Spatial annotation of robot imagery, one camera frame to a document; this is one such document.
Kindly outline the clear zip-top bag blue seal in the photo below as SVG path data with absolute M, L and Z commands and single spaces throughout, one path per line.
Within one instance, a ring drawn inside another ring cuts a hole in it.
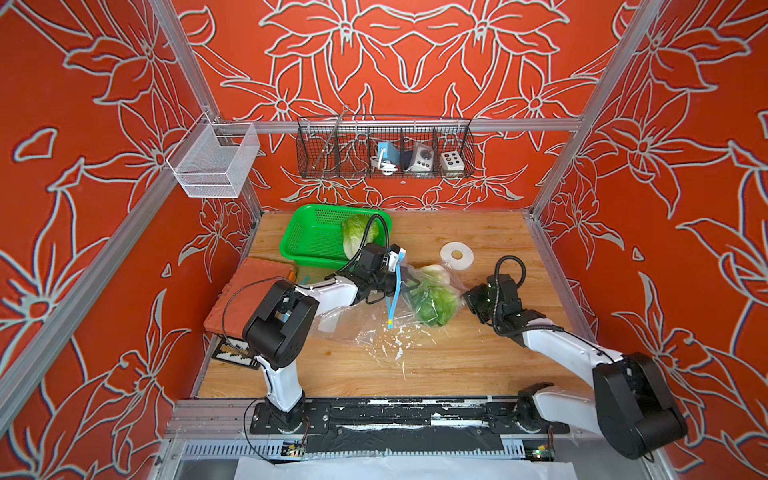
M 410 326 L 416 318 L 405 301 L 399 301 L 392 317 L 388 300 L 361 302 L 318 314 L 312 322 L 309 338 L 329 340 L 344 345 L 373 345 L 387 333 Z

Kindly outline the green chinese cabbage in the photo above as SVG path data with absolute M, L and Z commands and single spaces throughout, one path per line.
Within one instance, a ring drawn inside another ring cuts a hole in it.
M 444 327 L 463 306 L 459 290 L 432 282 L 411 288 L 408 300 L 417 319 L 429 327 Z
M 370 222 L 370 216 L 353 215 L 341 223 L 341 232 L 344 254 L 351 260 L 360 249 L 361 243 L 367 245 L 378 238 L 380 221 L 374 219 Z
M 450 285 L 451 284 L 451 274 L 449 273 L 448 269 L 440 264 L 432 264 L 427 265 L 424 267 L 421 267 L 419 271 L 429 277 L 432 281 L 443 284 L 443 285 Z

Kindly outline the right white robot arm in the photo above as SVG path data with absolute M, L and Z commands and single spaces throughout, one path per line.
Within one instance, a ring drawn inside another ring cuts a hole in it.
M 520 285 L 506 274 L 491 275 L 465 292 L 464 301 L 498 336 L 550 358 L 592 390 L 583 395 L 548 382 L 520 390 L 514 417 L 523 430 L 570 425 L 601 435 L 628 459 L 687 436 L 686 420 L 654 360 L 601 347 L 524 308 Z

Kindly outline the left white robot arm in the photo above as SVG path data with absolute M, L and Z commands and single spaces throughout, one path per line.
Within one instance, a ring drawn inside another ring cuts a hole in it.
M 292 432 L 303 422 L 306 395 L 296 360 L 315 318 L 338 316 L 373 292 L 394 308 L 403 286 L 405 260 L 404 248 L 371 243 L 322 282 L 302 286 L 275 279 L 246 323 L 242 338 L 263 369 L 266 408 L 278 429 Z

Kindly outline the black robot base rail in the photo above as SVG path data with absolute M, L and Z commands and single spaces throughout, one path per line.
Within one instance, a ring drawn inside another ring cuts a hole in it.
M 320 397 L 283 414 L 264 399 L 243 413 L 251 451 L 273 459 L 446 455 L 554 458 L 571 429 L 536 417 L 532 404 L 502 397 Z

